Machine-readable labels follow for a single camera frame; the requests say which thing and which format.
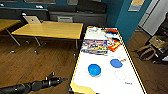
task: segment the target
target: blue circle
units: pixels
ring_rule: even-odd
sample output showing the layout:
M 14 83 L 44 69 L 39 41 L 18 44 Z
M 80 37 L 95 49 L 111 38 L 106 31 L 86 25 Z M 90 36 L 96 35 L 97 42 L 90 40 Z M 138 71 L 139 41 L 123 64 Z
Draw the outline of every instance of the blue circle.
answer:
M 123 64 L 118 59 L 112 59 L 110 64 L 115 68 L 120 68 L 123 66 Z
M 88 67 L 88 71 L 89 71 L 90 75 L 97 76 L 101 73 L 101 68 L 97 64 L 91 64 Z

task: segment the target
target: white table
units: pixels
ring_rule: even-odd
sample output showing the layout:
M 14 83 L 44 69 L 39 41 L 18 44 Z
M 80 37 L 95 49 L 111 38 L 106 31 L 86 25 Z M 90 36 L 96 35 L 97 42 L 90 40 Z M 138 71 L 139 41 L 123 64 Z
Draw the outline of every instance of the white table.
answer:
M 105 32 L 101 31 L 101 28 L 98 28 L 96 32 L 90 30 L 87 29 L 85 39 L 106 39 Z M 119 60 L 126 59 L 122 62 L 121 68 L 114 68 L 110 64 L 110 61 L 116 58 Z M 99 76 L 90 76 L 87 70 L 90 64 L 98 64 L 101 67 Z M 70 87 L 74 93 L 85 94 L 146 93 L 123 42 L 115 52 L 108 51 L 107 56 L 80 52 Z

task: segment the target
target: table leg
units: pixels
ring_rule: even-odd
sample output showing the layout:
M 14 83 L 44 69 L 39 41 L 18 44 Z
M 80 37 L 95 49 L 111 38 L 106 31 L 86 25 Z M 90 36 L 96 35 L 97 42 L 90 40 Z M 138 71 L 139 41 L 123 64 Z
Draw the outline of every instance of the table leg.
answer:
M 39 46 L 41 46 L 40 41 L 37 39 L 37 37 L 36 37 L 36 36 L 34 36 L 34 38 L 35 38 L 35 40 L 36 40 L 37 44 L 38 44 Z
M 37 53 L 37 50 L 40 49 L 41 47 L 43 47 L 46 43 L 44 42 L 44 43 L 41 44 L 40 41 L 37 39 L 36 36 L 34 36 L 34 38 L 35 38 L 37 44 L 39 45 L 39 46 L 34 50 L 34 53 L 37 55 L 37 54 L 38 54 L 38 53 Z
M 76 39 L 76 49 L 78 49 L 78 40 Z
M 12 37 L 12 39 L 17 43 L 18 46 L 20 46 L 20 43 L 16 40 L 16 38 L 9 32 L 8 29 L 6 29 L 6 31 L 8 32 L 8 34 Z

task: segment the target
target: bag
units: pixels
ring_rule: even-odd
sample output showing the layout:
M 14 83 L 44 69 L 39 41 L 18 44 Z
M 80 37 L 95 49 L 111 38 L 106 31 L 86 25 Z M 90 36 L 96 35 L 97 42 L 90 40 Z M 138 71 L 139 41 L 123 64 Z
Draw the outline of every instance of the bag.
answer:
M 156 50 L 151 45 L 147 45 L 139 48 L 136 53 L 141 60 L 150 60 L 156 54 Z
M 155 35 L 149 40 L 149 42 L 156 48 L 164 48 L 168 45 L 168 39 L 166 36 Z

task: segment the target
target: window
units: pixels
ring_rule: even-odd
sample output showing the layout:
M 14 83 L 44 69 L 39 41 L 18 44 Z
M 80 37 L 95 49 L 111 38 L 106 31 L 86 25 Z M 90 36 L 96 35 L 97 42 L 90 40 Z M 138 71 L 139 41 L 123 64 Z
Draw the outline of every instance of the window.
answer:
M 0 2 L 8 2 L 8 1 L 16 1 L 16 0 L 0 0 Z
M 55 4 L 55 0 L 24 0 L 26 3 Z

